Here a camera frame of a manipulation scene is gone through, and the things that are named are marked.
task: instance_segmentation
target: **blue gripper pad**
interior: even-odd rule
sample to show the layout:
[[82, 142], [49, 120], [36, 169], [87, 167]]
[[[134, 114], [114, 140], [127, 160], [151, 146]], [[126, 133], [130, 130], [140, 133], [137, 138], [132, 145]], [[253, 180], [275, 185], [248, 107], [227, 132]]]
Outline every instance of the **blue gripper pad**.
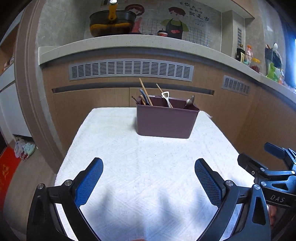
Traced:
[[219, 208], [226, 193], [223, 178], [217, 172], [213, 172], [202, 158], [195, 162], [194, 170], [209, 200]]
[[90, 165], [81, 171], [74, 179], [78, 182], [75, 192], [75, 203], [77, 207], [86, 204], [91, 192], [103, 173], [103, 161], [100, 158], [95, 158]]

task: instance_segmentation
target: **yellow pot handle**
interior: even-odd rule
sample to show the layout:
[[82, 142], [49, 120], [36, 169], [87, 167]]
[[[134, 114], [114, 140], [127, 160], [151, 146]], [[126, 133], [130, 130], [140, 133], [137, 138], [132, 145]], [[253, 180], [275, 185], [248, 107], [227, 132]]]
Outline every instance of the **yellow pot handle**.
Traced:
[[116, 9], [117, 9], [117, 0], [110, 0], [109, 17], [108, 17], [110, 21], [114, 21], [117, 18]]

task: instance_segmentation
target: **cabinet door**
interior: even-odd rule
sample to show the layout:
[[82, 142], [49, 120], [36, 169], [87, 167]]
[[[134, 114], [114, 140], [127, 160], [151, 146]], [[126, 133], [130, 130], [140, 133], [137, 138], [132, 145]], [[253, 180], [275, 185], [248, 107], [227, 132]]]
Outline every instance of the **cabinet door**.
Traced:
[[57, 132], [68, 150], [84, 119], [94, 108], [128, 107], [128, 88], [102, 88], [53, 94], [58, 123]]
[[[136, 102], [131, 97], [138, 98], [140, 96], [140, 88], [130, 88], [130, 107], [136, 107]], [[151, 89], [146, 88], [147, 93], [149, 95], [161, 96], [159, 89]], [[179, 98], [179, 99], [189, 99], [192, 95], [194, 95], [194, 104], [202, 111], [209, 112], [211, 109], [213, 96], [209, 94], [202, 94], [190, 91], [180, 91], [180, 90], [169, 90], [169, 89], [162, 89], [162, 91], [170, 92], [170, 97]]]
[[22, 114], [15, 83], [0, 93], [0, 103], [4, 119], [10, 132], [15, 135], [31, 137]]

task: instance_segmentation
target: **kitchen counter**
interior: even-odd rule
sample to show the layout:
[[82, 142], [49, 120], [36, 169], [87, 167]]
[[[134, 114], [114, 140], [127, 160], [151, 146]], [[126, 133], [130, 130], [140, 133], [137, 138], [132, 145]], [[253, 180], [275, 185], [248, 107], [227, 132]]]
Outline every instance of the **kitchen counter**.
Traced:
[[141, 47], [155, 48], [170, 51], [178, 51], [191, 55], [196, 55], [206, 59], [219, 62], [223, 65], [240, 71], [243, 74], [251, 77], [259, 83], [262, 83], [283, 96], [290, 99], [296, 104], [296, 94], [290, 91], [285, 86], [272, 81], [261, 74], [258, 74], [253, 69], [240, 63], [234, 58], [225, 55], [211, 48], [191, 43], [184, 40], [151, 36], [151, 35], [114, 35], [98, 38], [85, 39], [70, 43], [64, 46], [46, 46], [39, 47], [39, 65], [62, 58], [71, 54], [81, 53], [90, 50], [110, 49], [122, 47]]
[[[245, 152], [272, 170], [285, 166], [264, 151], [266, 142], [296, 149], [296, 94], [213, 49], [166, 37], [118, 35], [41, 47], [38, 56], [51, 118], [65, 152], [92, 109], [135, 107], [131, 97], [139, 95], [139, 77], [150, 95], [160, 94], [156, 83], [174, 98], [195, 95], [198, 108], [212, 116], [239, 153]], [[194, 68], [189, 81], [143, 73], [87, 77], [84, 67], [81, 78], [71, 79], [73, 66], [113, 59], [171, 61]], [[241, 82], [248, 91], [224, 89], [226, 77]]]

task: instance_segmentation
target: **metal spoon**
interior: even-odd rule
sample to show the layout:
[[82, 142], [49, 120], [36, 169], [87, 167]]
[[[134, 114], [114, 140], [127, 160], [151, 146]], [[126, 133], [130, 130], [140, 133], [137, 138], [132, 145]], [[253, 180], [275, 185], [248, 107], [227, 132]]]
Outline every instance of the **metal spoon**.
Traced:
[[140, 92], [141, 92], [142, 96], [144, 96], [144, 99], [146, 101], [146, 105], [150, 105], [149, 104], [149, 101], [148, 101], [148, 98], [147, 98], [147, 95], [145, 94], [145, 92], [142, 89], [140, 89]]
[[187, 107], [189, 107], [190, 105], [193, 105], [193, 102], [194, 102], [194, 95], [191, 96], [191, 98], [188, 99], [188, 100], [186, 101], [185, 109], [186, 109]]
[[161, 96], [167, 101], [168, 107], [170, 108], [170, 101], [169, 101], [170, 93], [168, 91], [162, 92]]

